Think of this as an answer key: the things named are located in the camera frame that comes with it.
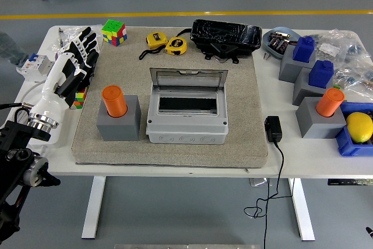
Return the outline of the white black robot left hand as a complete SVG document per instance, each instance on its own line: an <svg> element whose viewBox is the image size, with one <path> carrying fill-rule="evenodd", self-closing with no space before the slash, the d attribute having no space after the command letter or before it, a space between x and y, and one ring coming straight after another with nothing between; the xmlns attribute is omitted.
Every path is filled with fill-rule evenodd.
<svg viewBox="0 0 373 249"><path fill-rule="evenodd" d="M60 49L41 91L41 99L29 113L30 125L58 126L73 104L76 91L88 86L99 56L97 34L83 29Z"/></svg>

